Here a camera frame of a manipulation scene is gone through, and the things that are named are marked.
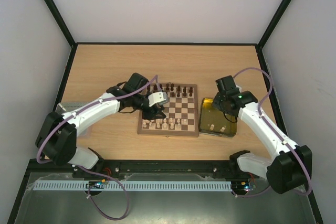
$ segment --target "black frame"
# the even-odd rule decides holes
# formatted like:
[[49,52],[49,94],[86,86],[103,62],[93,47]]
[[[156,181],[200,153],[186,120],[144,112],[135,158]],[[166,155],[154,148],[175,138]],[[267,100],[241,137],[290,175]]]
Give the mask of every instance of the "black frame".
[[[72,66],[72,62],[74,60],[75,54],[76,54],[76,50],[77,50],[77,46],[78,45],[194,45],[194,46],[255,46],[256,48],[256,53],[258,56],[258,60],[259,60],[259,64],[260,64],[260,68],[264,71],[266,71],[267,73],[269,73],[267,65],[266,65],[266,61],[265,61],[265,57],[264,54],[262,52],[263,47],[265,46],[267,40],[269,39],[269,37],[271,36],[272,32],[274,31],[275,27],[277,26],[278,22],[280,21],[281,17],[283,16],[284,12],[286,11],[288,5],[290,4],[291,0],[282,0],[282,2],[280,3],[277,11],[275,12],[272,20],[270,21],[267,29],[265,30],[260,42],[258,44],[255,43],[250,43],[250,44],[242,44],[242,43],[150,43],[150,42],[118,42],[118,43],[114,43],[114,42],[75,42],[75,40],[73,39],[69,29],[67,28],[60,12],[58,11],[58,8],[55,4],[55,2],[53,0],[44,0],[46,5],[48,6],[50,12],[52,13],[53,17],[55,18],[55,21],[57,22],[57,24],[59,25],[62,33],[64,34],[66,40],[68,41],[69,45],[71,46],[71,52],[69,55],[69,59],[66,65],[66,69],[61,81],[61,85],[59,87],[58,93],[57,93],[57,97],[56,97],[56,101],[54,104],[54,110],[56,108],[56,105],[62,100],[62,96],[66,87],[66,83],[71,71],[71,66]],[[265,85],[267,87],[267,89],[269,89],[269,82],[267,80],[267,78],[264,77],[264,81],[265,81]],[[276,94],[274,93],[274,91],[271,93],[270,95],[270,103],[272,106],[272,110],[274,113],[274,117],[276,120],[276,123],[278,125],[278,127],[287,134],[286,128],[285,128],[285,124],[284,121],[282,119],[282,115],[281,115],[281,111],[279,108],[279,103],[276,97]],[[128,164],[132,164],[132,163],[143,163],[143,169],[150,169],[150,167],[148,167],[147,165],[147,161],[109,161],[109,162],[116,162],[118,164],[120,163],[128,163]],[[176,166],[176,169],[179,169],[181,167],[186,167],[186,164],[192,164],[192,165],[197,165],[200,164],[203,167],[215,167],[218,166],[219,164],[221,164],[221,162],[225,162],[225,161],[154,161],[160,165],[167,165],[168,163],[170,165],[174,164]],[[48,163],[48,164],[43,164],[43,165],[39,165],[34,159],[31,159],[29,161],[29,164],[27,166],[26,169],[26,173],[24,175],[24,178],[22,180],[19,192],[17,194],[16,200],[14,202],[13,208],[12,208],[12,212],[10,213],[10,217],[8,220],[8,223],[14,223],[15,222],[15,218],[17,216],[19,207],[20,207],[20,203],[23,197],[23,194],[25,192],[25,188],[27,186],[28,183],[28,179],[29,176],[32,172],[55,172],[55,173],[72,173],[73,172],[73,168],[71,167],[71,165],[65,165],[62,167],[59,166],[55,166],[53,163]],[[309,201],[310,201],[310,205],[315,217],[315,220],[317,223],[322,224],[323,220],[321,217],[321,213],[319,211],[314,193],[312,192],[309,196]]]

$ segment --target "wooden table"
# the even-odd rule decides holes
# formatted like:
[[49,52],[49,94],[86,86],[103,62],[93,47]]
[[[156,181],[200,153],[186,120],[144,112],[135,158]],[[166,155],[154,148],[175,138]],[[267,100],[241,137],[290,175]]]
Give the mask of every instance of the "wooden table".
[[[78,45],[62,102],[89,102],[107,88],[138,72],[160,82],[198,85],[198,104],[217,93],[215,80],[246,67],[260,67],[254,46]],[[250,70],[236,83],[259,100],[266,94],[262,74]],[[274,120],[269,100],[263,105]],[[91,147],[105,159],[223,160],[241,150],[269,157],[253,131],[238,122],[233,138],[200,134],[169,138],[137,134],[139,113],[114,114],[91,128],[78,145]]]

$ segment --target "wooden chessboard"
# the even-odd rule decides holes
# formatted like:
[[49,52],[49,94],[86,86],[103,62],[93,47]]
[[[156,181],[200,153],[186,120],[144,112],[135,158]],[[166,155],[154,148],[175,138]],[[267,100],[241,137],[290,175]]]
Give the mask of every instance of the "wooden chessboard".
[[[166,89],[166,83],[162,84],[163,91],[167,93],[169,102],[164,105],[165,119],[156,119],[152,121],[143,120],[140,111],[138,122],[138,134],[143,135],[163,135],[163,136],[198,136],[198,105],[197,105],[197,85],[174,83],[173,90],[169,83],[169,90]],[[177,87],[181,86],[180,97],[177,97]],[[186,96],[183,95],[183,88],[186,87]]]

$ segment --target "white robotic arm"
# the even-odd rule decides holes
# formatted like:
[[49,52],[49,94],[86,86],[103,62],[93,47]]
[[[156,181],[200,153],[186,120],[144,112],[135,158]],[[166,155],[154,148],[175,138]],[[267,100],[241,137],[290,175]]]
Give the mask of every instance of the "white robotic arm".
[[290,139],[261,108],[260,113],[259,103],[254,95],[249,91],[241,92],[232,76],[218,79],[216,84],[219,92],[213,107],[245,122],[270,155],[268,159],[256,156],[250,151],[235,153],[230,160],[236,163],[236,168],[267,179],[273,190],[280,194],[306,183],[307,177],[291,151],[296,152],[311,176],[311,150]]
[[[273,128],[282,135],[285,141],[293,149],[295,149],[298,144],[283,133],[263,110],[261,110],[261,112],[262,116],[265,117]],[[287,153],[290,150],[261,118],[258,112],[258,103],[251,102],[246,104],[244,108],[240,108],[238,117],[253,130],[260,141],[264,144],[271,157],[271,159],[268,159],[256,156],[253,153],[243,154],[237,159],[239,168],[243,172],[253,173],[259,177],[267,179],[267,167],[270,166],[272,161],[280,155],[280,152]]]
[[134,73],[123,88],[119,87],[120,84],[109,88],[101,97],[79,109],[62,115],[49,113],[36,140],[36,146],[41,148],[44,144],[43,153],[56,165],[69,163],[92,169],[99,160],[98,154],[89,148],[76,145],[77,136],[85,129],[126,107],[142,110],[142,116],[147,120],[165,118],[162,105],[168,102],[166,93],[160,91],[139,94],[139,90],[146,83],[148,80],[145,77]]

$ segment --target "metal surface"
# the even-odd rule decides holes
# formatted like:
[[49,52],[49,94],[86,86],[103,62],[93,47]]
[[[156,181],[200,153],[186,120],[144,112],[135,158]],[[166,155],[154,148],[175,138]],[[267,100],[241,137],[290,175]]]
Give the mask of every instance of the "metal surface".
[[[231,191],[231,182],[214,181],[123,181],[121,182],[127,191]],[[68,180],[39,180],[34,184],[34,191],[83,191],[88,188],[87,181]],[[91,191],[122,191],[115,182],[97,186]]]
[[[32,174],[30,181],[37,179]],[[65,179],[69,174],[60,174]],[[257,180],[259,190],[265,183]],[[83,191],[33,191],[28,185],[15,223],[111,223],[86,199]],[[131,191],[129,215],[117,223],[315,223],[306,197],[270,191],[256,198],[235,198],[229,192]],[[103,191],[95,198],[111,216],[125,209],[121,191]]]

